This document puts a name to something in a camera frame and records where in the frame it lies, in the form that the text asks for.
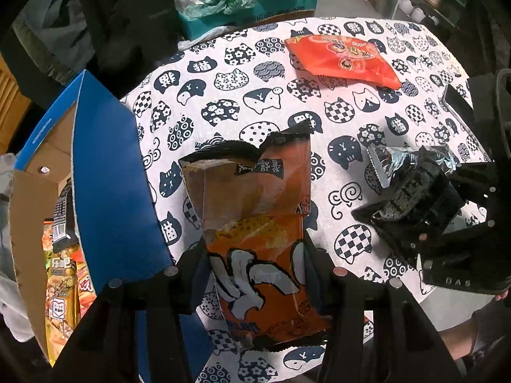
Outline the person's hand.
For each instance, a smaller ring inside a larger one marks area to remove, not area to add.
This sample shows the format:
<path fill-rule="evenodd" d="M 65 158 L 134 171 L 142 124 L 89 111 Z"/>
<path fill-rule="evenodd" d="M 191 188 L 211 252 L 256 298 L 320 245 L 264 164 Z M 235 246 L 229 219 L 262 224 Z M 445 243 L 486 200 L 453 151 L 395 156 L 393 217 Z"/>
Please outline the person's hand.
<path fill-rule="evenodd" d="M 508 293 L 509 293 L 509 290 L 506 289 L 503 293 L 500 293 L 499 295 L 496 295 L 495 296 L 495 301 L 504 300 L 507 297 Z"/>

